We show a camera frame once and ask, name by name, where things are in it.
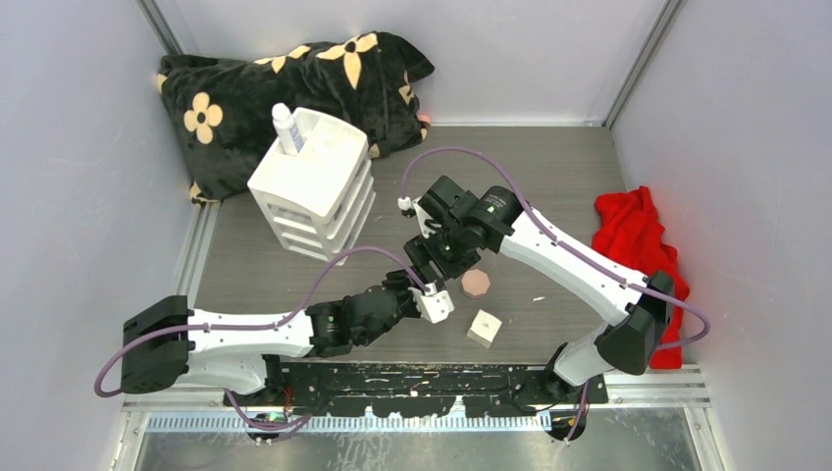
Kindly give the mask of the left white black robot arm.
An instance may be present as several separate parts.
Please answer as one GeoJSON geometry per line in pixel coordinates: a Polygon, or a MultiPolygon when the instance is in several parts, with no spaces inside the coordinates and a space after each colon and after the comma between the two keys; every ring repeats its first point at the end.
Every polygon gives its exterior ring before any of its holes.
{"type": "Polygon", "coordinates": [[[143,394],[197,385],[272,405],[286,392],[275,361],[346,355],[400,320],[420,316],[420,296],[434,291],[399,270],[378,286],[296,314],[222,314],[191,309],[185,296],[169,295],[125,321],[119,390],[143,394]]]}

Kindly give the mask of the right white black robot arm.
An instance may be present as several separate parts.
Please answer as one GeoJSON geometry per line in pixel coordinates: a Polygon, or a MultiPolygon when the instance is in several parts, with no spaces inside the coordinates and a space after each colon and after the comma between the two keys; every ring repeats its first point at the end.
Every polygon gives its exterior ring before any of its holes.
{"type": "Polygon", "coordinates": [[[668,274],[646,275],[620,265],[561,232],[528,201],[500,185],[478,196],[447,176],[397,207],[417,219],[420,233],[405,246],[427,265],[431,283],[457,279],[488,250],[516,260],[568,289],[601,318],[580,340],[561,345],[539,377],[540,388],[566,403],[608,371],[642,375],[667,330],[675,288],[668,274]]]}

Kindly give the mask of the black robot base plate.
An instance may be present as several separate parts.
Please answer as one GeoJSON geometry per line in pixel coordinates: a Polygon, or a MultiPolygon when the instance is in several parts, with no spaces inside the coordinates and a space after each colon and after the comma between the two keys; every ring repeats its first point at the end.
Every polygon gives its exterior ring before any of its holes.
{"type": "Polygon", "coordinates": [[[467,418],[527,417],[550,407],[572,408],[585,398],[608,400],[602,378],[587,393],[554,390],[554,376],[539,365],[465,363],[279,363],[268,361],[267,385],[235,393],[243,407],[286,406],[292,412],[353,418],[371,410],[387,418],[443,417],[460,402],[467,418]]]}

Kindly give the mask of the white plastic drawer organizer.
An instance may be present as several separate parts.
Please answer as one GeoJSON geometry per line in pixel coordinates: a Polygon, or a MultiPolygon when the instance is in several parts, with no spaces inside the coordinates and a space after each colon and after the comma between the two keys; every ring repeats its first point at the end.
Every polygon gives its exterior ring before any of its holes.
{"type": "Polygon", "coordinates": [[[284,154],[277,136],[247,186],[284,249],[330,262],[353,247],[376,198],[368,137],[318,111],[291,112],[301,152],[284,154]]]}

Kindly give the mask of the white plastic bottle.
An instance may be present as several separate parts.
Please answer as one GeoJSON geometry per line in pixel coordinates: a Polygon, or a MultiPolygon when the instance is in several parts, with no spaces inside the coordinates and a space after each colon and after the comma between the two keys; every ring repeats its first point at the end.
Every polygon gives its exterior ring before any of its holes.
{"type": "Polygon", "coordinates": [[[304,138],[293,113],[285,103],[273,106],[272,120],[283,153],[297,156],[304,146],[304,138]]]}

